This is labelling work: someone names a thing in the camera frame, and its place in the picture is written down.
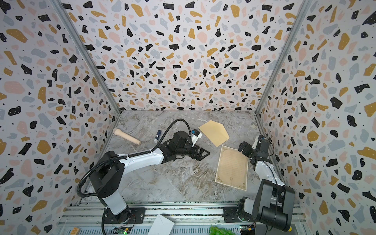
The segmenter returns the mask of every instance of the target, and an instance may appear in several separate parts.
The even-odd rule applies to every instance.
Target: gold spot
[[[91,13],[96,16],[96,17],[100,17],[100,16],[103,16],[103,17],[106,17],[106,15],[100,13],[100,12],[97,12],[97,11],[91,11]]]
[[[319,210],[320,210],[321,214],[323,214],[323,215],[328,213],[328,207],[326,206],[326,202],[324,200],[321,202]]]
[[[332,181],[329,182],[330,185],[335,185],[335,183],[337,183],[338,181],[338,179],[335,176],[331,176],[331,180]]]
[[[355,208],[355,207],[356,207],[356,204],[351,200],[351,198],[349,198],[347,201],[349,202],[349,204],[350,204],[350,206],[351,206],[352,208]]]
[[[31,212],[34,212],[34,211],[37,211],[37,210],[40,210],[40,209],[43,209],[47,206],[47,201],[45,200],[40,200],[38,201],[35,206],[31,209]]]
[[[309,142],[315,141],[318,139],[318,134],[316,133],[316,131],[312,130],[307,134],[307,139]]]
[[[262,17],[262,23],[265,23],[266,21],[268,21],[268,15],[264,14]]]
[[[294,75],[294,77],[300,77],[300,76],[305,76],[305,72],[303,70],[297,70],[296,74]]]
[[[45,140],[39,141],[39,144],[38,144],[38,146],[36,148],[42,154],[46,154],[46,153],[48,153],[51,150],[51,146]]]
[[[20,42],[26,43],[27,41],[27,38],[25,37],[25,35],[18,29],[8,29],[6,33],[11,35],[12,37],[14,37]]]
[[[8,193],[8,196],[6,196],[6,201],[8,201],[8,200],[11,200],[12,199],[12,197],[13,197],[13,195],[14,195],[14,191],[10,191],[9,193]]]
[[[283,30],[280,29],[274,38],[277,39],[277,40],[281,40],[281,38],[282,38],[282,33],[283,33]]]
[[[366,105],[364,111],[367,113],[367,117],[371,117],[376,112],[376,102]]]
[[[335,13],[337,12],[337,7],[334,8],[332,12],[332,16],[330,17],[330,23],[333,23],[335,21]]]
[[[259,71],[254,71],[251,73],[251,78],[256,79],[259,76],[260,72]]]
[[[8,57],[8,59],[11,61],[12,65],[17,65],[17,62],[14,59],[14,57],[13,57],[13,55],[10,51],[5,51],[4,53]]]
[[[363,150],[358,150],[358,154],[376,160],[376,150],[369,147],[364,147]]]
[[[329,106],[317,104],[317,108],[319,110],[325,111],[326,109],[329,109]]]
[[[115,79],[115,74],[112,71],[108,71],[106,72],[106,74],[109,79],[112,79],[112,80]]]
[[[350,37],[347,35],[347,33],[343,33],[341,35],[341,41],[340,41],[340,43],[338,45],[338,49],[339,50],[345,49],[345,47],[347,46],[347,44],[349,43],[349,41],[350,41]]]
[[[132,55],[133,52],[135,52],[136,49],[134,48],[129,48],[128,50],[125,51],[125,53],[127,53],[127,57],[130,57]]]
[[[312,34],[315,32],[310,24],[307,24],[307,30],[310,31]]]
[[[25,141],[30,140],[30,137],[26,137],[26,136],[25,136],[25,137],[22,137],[21,140],[22,140],[22,142],[25,142]]]
[[[193,38],[193,39],[196,38],[196,37],[194,36],[194,29],[190,29],[190,30],[189,30],[188,37]]]
[[[191,16],[193,16],[193,17],[196,17],[196,16],[202,17],[202,15],[201,15],[200,13],[197,13],[197,12],[195,12],[195,11],[191,11],[190,14],[191,14]]]
[[[208,50],[208,54],[207,54],[207,56],[206,57],[209,57],[209,56],[211,56],[214,52],[216,52],[216,51],[218,51],[218,49],[217,48],[212,48],[212,49],[210,49],[210,50]]]
[[[298,52],[299,47],[300,47],[300,44],[301,44],[301,41],[298,41],[298,42],[295,44],[294,48],[295,48],[295,51],[296,51],[296,52]]]
[[[171,12],[168,13],[168,19],[170,22],[174,21],[174,17],[172,16]]]
[[[355,0],[350,0],[350,5],[347,9],[351,8],[352,6],[354,6],[354,3],[355,3]]]
[[[215,27],[218,26],[220,20],[221,20],[221,17],[217,16],[217,20],[215,21],[215,25],[214,25]]]
[[[293,14],[291,14],[291,13],[289,13],[289,12],[286,13],[285,16],[286,16],[286,18],[288,18],[288,19],[290,19],[290,18],[294,18],[294,19],[296,19],[296,16],[293,15]]]
[[[180,71],[180,77],[182,79],[186,79],[187,75],[188,75],[188,72],[186,70]]]
[[[108,39],[105,32],[103,32],[103,29],[98,29],[98,33],[100,38]]]
[[[250,59],[250,58],[252,58],[252,57],[253,57],[253,53],[250,54],[249,56],[244,57],[244,59]]]
[[[21,0],[17,0],[18,5],[22,8],[25,9],[25,5],[21,2]]]
[[[321,171],[317,172],[317,175],[315,177],[315,180],[318,181],[320,179],[320,176],[321,176]]]
[[[231,10],[232,10],[232,15],[234,17],[238,17],[239,16],[240,7],[238,7],[237,5],[231,5]]]
[[[82,160],[83,160],[84,163],[86,163],[86,162],[89,160],[89,158],[83,156],[83,157],[82,157]]]
[[[46,103],[46,87],[45,86],[39,89],[38,99],[40,99],[42,103],[44,104]]]
[[[376,64],[371,64],[368,68],[364,70],[364,76],[371,76]]]
[[[320,50],[325,44],[327,43],[327,40],[325,39],[320,46],[318,46],[317,50]]]

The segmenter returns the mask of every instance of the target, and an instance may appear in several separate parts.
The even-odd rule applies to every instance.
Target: black cable
[[[274,178],[274,181],[275,181],[275,183],[276,183],[276,185],[277,185],[277,193],[276,193],[276,213],[275,213],[275,215],[274,215],[274,220],[273,220],[273,224],[276,222],[276,218],[277,218],[277,212],[278,212],[278,184],[277,184],[277,180],[276,180],[276,177],[274,176],[274,173],[273,173],[273,170],[271,170],[271,168],[268,166],[268,168],[270,169],[270,171],[271,171],[271,173],[273,174],[273,178]],[[267,233],[267,232],[270,232],[272,229],[273,229],[273,226],[271,226],[271,228],[270,228],[270,230],[268,229],[268,226],[267,225],[265,225],[266,226],[266,231],[265,231],[265,234]]]
[[[158,143],[156,144],[156,146],[154,148],[152,148],[151,150],[146,150],[146,151],[143,151],[143,152],[139,152],[139,153],[133,153],[133,154],[129,154],[129,155],[126,155],[126,156],[118,156],[118,157],[114,157],[114,158],[110,158],[110,159],[107,159],[105,161],[102,161],[102,162],[99,162],[97,163],[93,168],[91,168],[88,172],[86,172],[86,174],[82,177],[82,179],[80,180],[80,182],[78,183],[77,185],[77,190],[76,190],[76,193],[79,197],[91,197],[91,196],[96,196],[97,194],[96,193],[87,193],[87,194],[84,194],[81,192],[81,189],[84,185],[84,183],[86,183],[86,180],[88,179],[88,177],[99,167],[103,166],[103,165],[108,165],[112,162],[115,162],[115,161],[118,161],[118,160],[122,160],[122,159],[126,159],[126,158],[132,158],[132,157],[136,157],[136,156],[140,156],[140,155],[144,155],[144,154],[148,154],[148,153],[151,153],[153,151],[155,151],[159,144],[162,142],[163,138],[166,136],[167,132],[170,130],[170,128],[173,126],[173,124],[175,124],[176,122],[178,121],[182,121],[184,122],[186,125],[187,125],[187,128],[188,128],[188,131],[189,131],[189,135],[191,136],[191,129],[189,127],[189,124],[187,121],[185,121],[184,119],[176,119],[175,121],[173,121],[169,126],[168,128],[166,129],[165,133],[163,134],[163,136],[159,139]]]

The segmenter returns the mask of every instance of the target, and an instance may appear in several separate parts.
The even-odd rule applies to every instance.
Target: metal frame
[[[80,35],[78,34],[75,26],[73,25],[72,21],[69,19],[67,12],[63,8],[63,5],[60,0],[50,0],[52,7],[54,8],[56,14],[59,16],[60,20],[62,21],[65,29],[68,31],[69,36],[72,38],[74,44],[76,45],[78,51],[81,53],[84,61],[87,63],[89,69],[94,73],[94,76],[97,78],[97,81],[107,97],[109,103],[112,106],[112,109],[115,110],[116,114],[119,116],[121,111],[119,106],[117,105],[114,97],[112,96],[111,92],[109,91],[106,83],[102,79],[102,75],[100,74],[97,66],[94,64],[94,61],[91,59],[91,56],[88,53],[85,45],[83,44]]]

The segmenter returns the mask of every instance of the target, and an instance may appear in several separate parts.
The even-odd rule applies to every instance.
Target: terrazzo patterned wall
[[[122,110],[252,110],[301,0],[64,0]]]
[[[56,234],[115,113],[50,2],[0,7],[0,234]]]
[[[312,234],[376,234],[376,1],[312,1],[260,117]]]

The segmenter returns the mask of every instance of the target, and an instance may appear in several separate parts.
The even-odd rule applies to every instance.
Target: black spot
[[[15,107],[15,108],[11,108],[11,109],[9,109],[9,111],[8,111],[8,115],[9,115],[9,116],[17,115],[17,114],[19,114],[20,112],[21,112],[21,106],[17,106],[17,107]]]
[[[339,183],[339,184],[337,185],[337,187],[338,187],[340,190],[344,191],[345,193],[349,193],[349,191],[350,191],[350,188],[349,188],[349,187],[346,187],[346,186],[344,186],[344,185],[341,184],[341,183]]]
[[[343,104],[339,99],[335,98],[335,97],[332,97],[330,99],[330,101],[332,102],[332,106],[339,109],[341,107],[341,105]]]
[[[45,21],[48,21],[48,20],[51,20],[48,15],[40,15],[38,16],[38,18],[40,19],[40,21],[42,22],[45,22]]]
[[[262,33],[267,34],[267,33],[268,33],[268,30],[269,30],[270,28],[271,28],[270,26],[267,26],[267,27],[264,29],[264,31],[263,31]]]
[[[370,214],[374,223],[376,223],[376,209],[375,206],[370,206]]]
[[[52,229],[52,224],[45,226],[43,230],[44,230],[46,233],[48,233],[51,229]]]
[[[364,24],[374,24],[376,23],[376,11],[374,11],[364,22]]]
[[[359,13],[359,11],[354,11],[352,16],[351,16],[351,19],[355,20],[358,17],[358,13]]]
[[[332,166],[335,166],[335,165],[338,165],[338,161],[337,161],[336,158],[330,159],[328,161],[328,163],[326,164],[327,167],[332,167]]]
[[[342,217],[348,222],[350,218],[350,213],[347,210],[338,210],[341,213]]]
[[[31,69],[29,69],[27,66],[21,64],[21,68],[23,69],[23,71],[24,71],[25,74],[32,75],[33,71]]]
[[[363,89],[365,89],[365,88],[370,88],[370,86],[366,83],[366,84],[363,84],[363,85],[360,85],[360,86],[356,86],[356,87],[354,87],[354,88],[355,88],[355,91],[356,91],[357,93],[360,93],[360,92],[363,91]]]
[[[32,185],[32,186],[30,186],[30,187],[25,188],[22,192],[23,192],[26,196],[31,197],[31,192],[33,191],[33,189],[34,189],[34,186]]]
[[[356,123],[355,123],[355,118],[351,115],[347,115],[347,123],[350,126],[357,126]]]
[[[254,46],[252,46],[252,50],[254,50],[254,51],[261,50],[261,45],[254,45]]]
[[[219,28],[217,29],[217,32],[215,33],[215,36],[217,36],[217,37],[221,36],[221,30]]]
[[[131,30],[129,28],[127,29],[127,35],[130,36],[130,37],[133,37],[133,33],[131,32]]]
[[[102,46],[102,48],[105,49],[105,50],[107,50],[107,51],[111,51],[111,49],[112,49],[111,47],[108,47],[106,45]]]
[[[85,7],[85,8],[92,8],[93,7],[92,1],[88,1],[87,3],[84,3],[83,7]]]
[[[336,37],[338,35],[340,35],[341,31],[338,29],[334,34],[333,34],[333,37]]]
[[[17,214],[21,211],[22,206],[16,207],[13,209],[13,214]]]
[[[332,8],[332,5],[328,6],[328,8],[325,9],[325,12],[330,11],[331,8]]]
[[[270,5],[262,5],[262,7],[261,7],[261,9],[262,10],[266,10],[266,11],[271,11],[271,8],[272,8],[273,6],[270,6]]]
[[[14,173],[12,171],[13,171],[13,168],[8,169],[8,171],[5,173],[5,175],[0,179],[0,184],[7,182],[10,178],[12,178],[14,176]]]
[[[174,9],[174,5],[173,4],[168,4],[168,3],[163,3],[163,7],[165,9],[171,9],[171,10]]]
[[[315,15],[307,16],[307,20],[309,20],[310,22],[312,22],[315,18],[316,18]]]
[[[289,4],[283,7],[283,10],[291,10],[293,8],[294,4]]]
[[[194,2],[190,2],[185,5],[185,8],[193,8],[193,7],[194,7]]]
[[[177,49],[179,49],[179,45],[178,44],[172,44],[169,47],[170,47],[170,49],[172,49],[174,51],[177,50]]]
[[[362,32],[362,34],[361,34],[360,37],[361,37],[361,38],[366,38],[366,37],[368,37],[368,34],[367,34],[366,32]]]

